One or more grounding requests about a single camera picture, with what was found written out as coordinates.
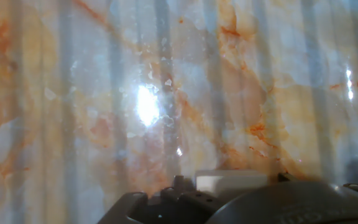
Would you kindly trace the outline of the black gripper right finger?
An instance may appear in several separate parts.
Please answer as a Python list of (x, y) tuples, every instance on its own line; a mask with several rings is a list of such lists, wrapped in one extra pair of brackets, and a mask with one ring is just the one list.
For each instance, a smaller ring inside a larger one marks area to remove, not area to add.
[[(289, 173), (278, 173), (277, 179), (278, 179), (278, 182), (299, 181), (299, 179), (297, 179), (295, 176), (293, 176)], [(358, 184), (357, 183), (344, 184), (343, 187), (358, 192)]]

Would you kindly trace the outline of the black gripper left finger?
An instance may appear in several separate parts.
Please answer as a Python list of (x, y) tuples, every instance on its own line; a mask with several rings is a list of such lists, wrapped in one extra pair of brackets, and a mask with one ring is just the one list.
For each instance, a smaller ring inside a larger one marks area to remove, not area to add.
[(145, 192), (124, 194), (98, 224), (181, 224), (206, 223), (224, 203), (196, 190), (181, 175), (173, 184), (149, 197)]

